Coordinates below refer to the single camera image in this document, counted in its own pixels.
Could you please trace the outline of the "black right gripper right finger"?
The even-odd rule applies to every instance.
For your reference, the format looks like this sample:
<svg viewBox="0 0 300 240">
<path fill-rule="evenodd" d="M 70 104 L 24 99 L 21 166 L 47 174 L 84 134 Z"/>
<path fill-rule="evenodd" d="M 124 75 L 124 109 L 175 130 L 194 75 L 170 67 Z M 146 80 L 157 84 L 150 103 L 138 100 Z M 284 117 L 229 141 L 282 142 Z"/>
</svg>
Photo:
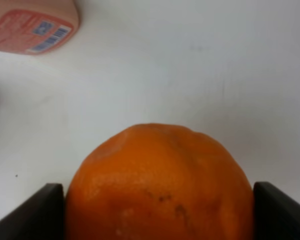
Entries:
<svg viewBox="0 0 300 240">
<path fill-rule="evenodd" d="M 256 240 L 300 240 L 300 204 L 263 181 L 253 186 Z"/>
</svg>

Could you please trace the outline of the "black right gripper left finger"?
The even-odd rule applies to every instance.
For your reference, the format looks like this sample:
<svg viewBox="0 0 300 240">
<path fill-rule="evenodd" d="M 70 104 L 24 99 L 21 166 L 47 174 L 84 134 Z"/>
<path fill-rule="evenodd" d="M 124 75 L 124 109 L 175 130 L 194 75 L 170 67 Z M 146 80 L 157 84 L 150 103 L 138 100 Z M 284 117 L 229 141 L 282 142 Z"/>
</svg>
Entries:
<svg viewBox="0 0 300 240">
<path fill-rule="evenodd" d="M 0 240 L 63 240 L 65 197 L 60 183 L 47 183 L 0 220 Z"/>
</svg>

